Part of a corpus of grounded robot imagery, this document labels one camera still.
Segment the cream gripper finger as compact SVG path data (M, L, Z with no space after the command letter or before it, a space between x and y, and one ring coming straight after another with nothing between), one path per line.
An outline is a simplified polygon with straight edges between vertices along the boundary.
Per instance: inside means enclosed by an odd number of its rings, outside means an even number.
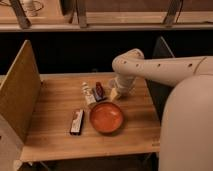
M114 101L121 97L121 94L117 91L116 88L112 88L110 92L110 100Z

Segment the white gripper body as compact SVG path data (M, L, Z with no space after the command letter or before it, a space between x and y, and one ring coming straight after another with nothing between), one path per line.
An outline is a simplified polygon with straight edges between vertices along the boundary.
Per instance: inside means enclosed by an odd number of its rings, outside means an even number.
M120 96L126 96L134 87L135 77L117 75L115 77L115 88Z

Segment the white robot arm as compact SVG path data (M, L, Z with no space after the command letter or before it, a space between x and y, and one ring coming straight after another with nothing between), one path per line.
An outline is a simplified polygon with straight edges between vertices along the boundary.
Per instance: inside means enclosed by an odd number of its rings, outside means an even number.
M117 97L138 77L173 88L161 121L158 171L213 171L213 56L146 59L132 49L112 68Z

